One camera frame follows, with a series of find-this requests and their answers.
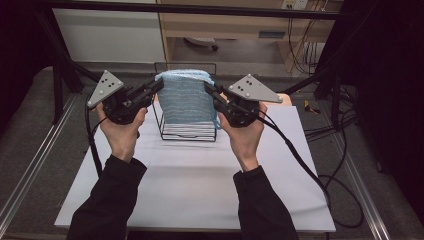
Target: triangular metal plate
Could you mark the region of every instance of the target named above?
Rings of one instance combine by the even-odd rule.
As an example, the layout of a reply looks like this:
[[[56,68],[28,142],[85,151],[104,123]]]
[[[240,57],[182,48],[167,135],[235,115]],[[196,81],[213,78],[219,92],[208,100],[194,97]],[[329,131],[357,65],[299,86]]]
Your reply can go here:
[[[283,102],[280,96],[250,74],[231,85],[228,90],[246,100]]]
[[[90,108],[95,107],[101,101],[105,100],[123,87],[124,83],[121,80],[105,70],[93,92],[93,95],[87,102],[87,106]]]

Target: white table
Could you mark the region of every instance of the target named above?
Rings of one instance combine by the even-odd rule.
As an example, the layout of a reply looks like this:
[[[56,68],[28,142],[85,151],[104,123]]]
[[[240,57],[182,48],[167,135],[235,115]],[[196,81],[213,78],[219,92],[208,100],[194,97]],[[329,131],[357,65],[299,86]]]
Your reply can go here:
[[[140,128],[135,157],[148,170],[139,186],[137,205],[128,227],[162,231],[233,231],[240,229],[233,174],[240,170],[227,134],[216,142],[163,141],[150,107]],[[316,173],[295,107],[268,106],[273,118],[292,141],[305,163]],[[100,159],[110,155],[98,130]],[[324,195],[292,156],[283,139],[265,127],[258,158],[274,190],[287,206],[299,232],[332,232],[335,226]],[[88,198],[97,180],[91,152],[84,158],[63,207],[58,227],[69,227],[72,214]]]

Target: white cabinet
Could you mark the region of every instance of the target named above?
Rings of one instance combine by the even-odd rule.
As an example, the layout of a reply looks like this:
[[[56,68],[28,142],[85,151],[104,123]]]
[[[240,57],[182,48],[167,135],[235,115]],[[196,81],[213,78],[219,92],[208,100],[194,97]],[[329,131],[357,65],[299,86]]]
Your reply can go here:
[[[154,0],[120,2],[155,3]],[[54,9],[54,13],[70,55],[75,61],[165,61],[157,13],[68,9]]]

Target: blue towel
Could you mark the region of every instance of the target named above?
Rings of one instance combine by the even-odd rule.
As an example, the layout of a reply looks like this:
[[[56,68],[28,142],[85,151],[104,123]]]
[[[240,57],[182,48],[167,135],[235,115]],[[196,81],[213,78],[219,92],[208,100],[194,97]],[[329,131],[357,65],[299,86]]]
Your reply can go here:
[[[205,92],[204,82],[214,84],[210,75],[201,70],[170,70],[156,75],[164,88],[159,91],[159,104],[165,123],[190,124],[213,122],[219,128],[213,99]]]

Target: black wire rack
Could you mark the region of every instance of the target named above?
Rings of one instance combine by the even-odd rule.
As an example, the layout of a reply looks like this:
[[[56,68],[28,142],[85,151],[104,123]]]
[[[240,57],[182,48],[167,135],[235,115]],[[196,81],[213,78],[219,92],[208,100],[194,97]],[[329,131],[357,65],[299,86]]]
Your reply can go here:
[[[203,70],[209,73],[211,76],[216,75],[215,63],[155,62],[154,66],[156,74],[168,70],[196,69]],[[152,106],[162,140],[208,142],[216,141],[217,128],[213,121],[192,122],[184,124],[167,123],[163,112],[159,113],[155,104],[152,104]]]

